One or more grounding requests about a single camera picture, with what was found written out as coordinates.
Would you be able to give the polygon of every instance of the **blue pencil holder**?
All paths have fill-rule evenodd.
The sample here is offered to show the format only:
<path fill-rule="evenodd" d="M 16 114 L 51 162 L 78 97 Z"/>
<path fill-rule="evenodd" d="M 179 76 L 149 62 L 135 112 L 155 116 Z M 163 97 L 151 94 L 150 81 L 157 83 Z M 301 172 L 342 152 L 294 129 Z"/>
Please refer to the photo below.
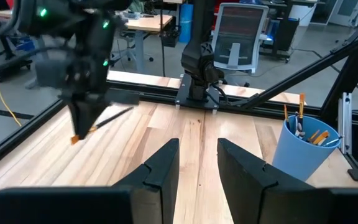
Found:
<path fill-rule="evenodd" d="M 295 116 L 290 116 L 290 129 L 294 130 Z M 306 181 L 315 170 L 328 158 L 328 156 L 337 148 L 341 141 L 336 141 L 328 146 L 316 146 L 305 140 L 309 139 L 317 130 L 322 132 L 327 130 L 329 137 L 324 141 L 328 143 L 339 138 L 339 134 L 328 124 L 307 116 L 303 117 L 303 139 L 296 137 L 285 124 L 281 130 L 280 139 L 273 158 L 273 166 L 296 177 Z"/>

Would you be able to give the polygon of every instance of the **green led light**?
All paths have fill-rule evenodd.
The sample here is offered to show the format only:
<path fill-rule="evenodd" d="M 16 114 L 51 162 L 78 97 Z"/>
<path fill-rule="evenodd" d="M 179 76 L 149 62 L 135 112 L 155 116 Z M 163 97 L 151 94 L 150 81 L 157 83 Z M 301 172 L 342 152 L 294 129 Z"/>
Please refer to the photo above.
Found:
<path fill-rule="evenodd" d="M 108 22 L 108 21 L 105 21 L 105 22 L 103 23 L 103 29 L 107 28 L 107 26 L 109 26 L 109 22 Z"/>
<path fill-rule="evenodd" d="M 40 17 L 44 17 L 48 14 L 48 11 L 44 8 L 40 10 Z"/>

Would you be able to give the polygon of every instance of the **blue object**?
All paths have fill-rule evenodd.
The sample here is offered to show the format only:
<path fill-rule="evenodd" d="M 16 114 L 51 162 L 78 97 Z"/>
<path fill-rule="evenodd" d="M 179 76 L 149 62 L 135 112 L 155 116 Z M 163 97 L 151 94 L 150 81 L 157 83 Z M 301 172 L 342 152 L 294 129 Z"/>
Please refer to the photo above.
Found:
<path fill-rule="evenodd" d="M 20 44 L 16 46 L 16 50 L 24 50 L 26 52 L 29 52 L 31 50 L 35 49 L 34 42 L 30 38 L 20 38 L 18 41 Z"/>
<path fill-rule="evenodd" d="M 290 128 L 294 129 L 295 116 L 290 116 L 289 121 Z M 327 130 L 329 137 L 323 145 L 339 138 L 339 134 L 332 127 L 307 116 L 303 117 L 303 130 L 305 132 L 304 140 L 309 139 L 317 130 L 320 130 L 317 136 Z M 273 158 L 274 167 L 302 181 L 306 181 L 341 143 L 341 141 L 337 141 L 328 147 L 324 147 L 315 146 L 304 140 L 296 137 L 287 128 L 284 121 Z"/>
<path fill-rule="evenodd" d="M 188 43 L 191 38 L 191 22 L 193 20 L 193 5 L 182 4 L 180 9 L 181 32 L 179 42 Z"/>

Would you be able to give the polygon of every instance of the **gray floor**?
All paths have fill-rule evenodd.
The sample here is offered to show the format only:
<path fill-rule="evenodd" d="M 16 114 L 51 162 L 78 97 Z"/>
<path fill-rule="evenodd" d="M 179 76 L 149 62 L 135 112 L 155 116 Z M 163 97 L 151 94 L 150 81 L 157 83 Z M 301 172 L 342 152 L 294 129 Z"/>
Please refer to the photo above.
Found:
<path fill-rule="evenodd" d="M 351 30 L 348 28 L 339 26 L 311 26 L 307 30 L 299 28 L 293 42 L 293 55 L 288 64 L 268 57 L 260 57 L 256 74 L 244 76 L 242 73 L 235 73 L 228 79 L 238 85 L 249 82 L 251 87 L 267 89 L 319 59 L 313 52 L 305 52 L 304 50 L 314 50 L 320 55 L 328 54 L 329 50 L 336 46 L 335 40 L 344 40 L 350 33 Z M 119 46 L 122 49 L 125 43 L 120 40 Z M 184 44 L 178 43 L 174 49 L 165 48 L 165 73 L 168 77 L 178 78 L 183 73 L 180 59 L 184 47 Z M 118 48 L 117 42 L 114 43 L 114 48 Z M 161 45 L 157 36 L 150 36 L 145 40 L 145 53 L 150 53 L 154 57 L 154 62 L 149 62 L 148 60 L 145 62 L 147 73 L 162 76 Z M 335 66 L 340 69 L 343 64 L 344 60 L 338 62 Z M 121 60 L 112 69 L 136 72 L 135 63 L 127 60 Z M 29 81 L 33 75 L 34 71 L 22 72 L 18 75 L 13 75 L 10 79 L 0 84 L 5 101 L 13 111 L 37 114 L 57 99 L 55 90 L 46 88 L 26 90 L 24 83 Z M 336 77 L 337 72 L 332 68 L 327 68 L 304 82 L 291 87 L 288 92 L 305 93 L 306 102 L 309 105 L 321 106 Z M 353 108 L 358 109 L 358 89 L 354 91 L 353 99 Z M 1 101 L 0 110 L 4 110 Z M 0 116 L 0 141 L 17 128 L 18 125 L 12 118 Z"/>

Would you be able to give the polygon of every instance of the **table leg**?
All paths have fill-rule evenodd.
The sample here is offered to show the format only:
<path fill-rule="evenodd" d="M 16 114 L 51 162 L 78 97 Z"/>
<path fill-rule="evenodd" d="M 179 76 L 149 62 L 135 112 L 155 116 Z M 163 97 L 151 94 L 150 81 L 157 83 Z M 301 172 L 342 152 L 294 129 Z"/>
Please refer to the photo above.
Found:
<path fill-rule="evenodd" d="M 180 5 L 177 4 L 177 22 L 176 22 L 176 25 L 179 26 L 179 20 L 180 20 Z"/>
<path fill-rule="evenodd" d="M 144 74 L 144 52 L 143 52 L 143 31 L 137 30 L 135 33 L 135 53 L 136 53 L 136 69 L 138 73 Z"/>
<path fill-rule="evenodd" d="M 34 42 L 37 42 L 37 48 L 42 48 L 42 47 L 45 47 L 45 42 L 42 38 L 42 36 L 40 36 L 39 38 L 37 39 L 32 39 Z M 41 60 L 48 60 L 49 59 L 49 56 L 48 56 L 48 52 L 42 52 L 40 53 L 40 57 L 39 59 Z M 38 86 L 38 81 L 37 81 L 37 74 L 35 74 L 35 77 L 32 78 L 30 81 L 26 82 L 24 84 L 24 88 L 28 89 L 28 90 L 31 90 L 35 87 Z"/>

